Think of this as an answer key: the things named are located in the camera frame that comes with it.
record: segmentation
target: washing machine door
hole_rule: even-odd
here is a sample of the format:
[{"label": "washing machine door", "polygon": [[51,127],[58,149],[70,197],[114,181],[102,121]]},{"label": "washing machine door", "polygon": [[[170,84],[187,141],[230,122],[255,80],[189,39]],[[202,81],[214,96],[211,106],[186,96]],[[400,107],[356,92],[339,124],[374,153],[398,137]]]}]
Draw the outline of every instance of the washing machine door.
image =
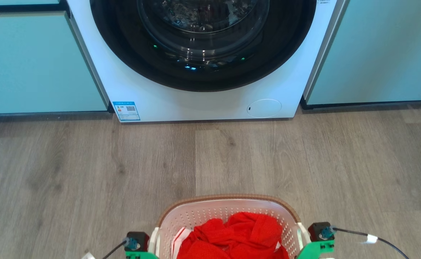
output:
[{"label": "washing machine door", "polygon": [[90,0],[112,51],[140,75],[188,91],[257,81],[298,49],[316,0]]}]

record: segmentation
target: laminate flooring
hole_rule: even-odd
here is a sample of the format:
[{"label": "laminate flooring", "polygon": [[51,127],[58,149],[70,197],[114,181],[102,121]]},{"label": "laminate flooring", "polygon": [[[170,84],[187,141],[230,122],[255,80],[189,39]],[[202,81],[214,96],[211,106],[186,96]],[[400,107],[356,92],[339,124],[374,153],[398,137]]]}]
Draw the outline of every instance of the laminate flooring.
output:
[{"label": "laminate flooring", "polygon": [[[383,237],[421,259],[421,106],[298,110],[279,121],[0,118],[0,258],[100,259],[171,203],[273,195],[304,225]],[[336,259],[402,258],[336,235]],[[121,249],[111,258],[123,258]]]}]

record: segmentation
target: red cloth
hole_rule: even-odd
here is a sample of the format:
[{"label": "red cloth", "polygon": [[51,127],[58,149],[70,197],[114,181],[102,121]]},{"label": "red cloth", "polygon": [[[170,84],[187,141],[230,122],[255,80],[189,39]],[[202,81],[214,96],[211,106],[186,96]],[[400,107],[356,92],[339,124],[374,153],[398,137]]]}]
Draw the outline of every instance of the red cloth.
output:
[{"label": "red cloth", "polygon": [[263,214],[236,213],[227,223],[211,219],[183,240],[177,259],[289,259],[282,227]]}]

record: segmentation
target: washing machine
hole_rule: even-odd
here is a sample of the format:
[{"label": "washing machine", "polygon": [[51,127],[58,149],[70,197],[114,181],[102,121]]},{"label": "washing machine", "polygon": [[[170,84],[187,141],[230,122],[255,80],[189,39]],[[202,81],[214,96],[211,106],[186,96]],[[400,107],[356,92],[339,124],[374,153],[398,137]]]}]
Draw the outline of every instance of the washing machine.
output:
[{"label": "washing machine", "polygon": [[336,0],[67,0],[121,122],[291,118]]}]

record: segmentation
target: light blue cabinet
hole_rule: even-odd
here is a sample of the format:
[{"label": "light blue cabinet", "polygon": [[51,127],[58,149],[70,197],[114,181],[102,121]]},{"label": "light blue cabinet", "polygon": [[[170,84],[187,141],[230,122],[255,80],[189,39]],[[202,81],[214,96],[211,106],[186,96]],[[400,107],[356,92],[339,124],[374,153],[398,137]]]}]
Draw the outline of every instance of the light blue cabinet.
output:
[{"label": "light blue cabinet", "polygon": [[60,0],[0,0],[0,5],[43,5],[59,2]]},{"label": "light blue cabinet", "polygon": [[0,113],[101,110],[66,12],[0,14]]},{"label": "light blue cabinet", "polygon": [[308,105],[421,100],[421,1],[350,0]]}]

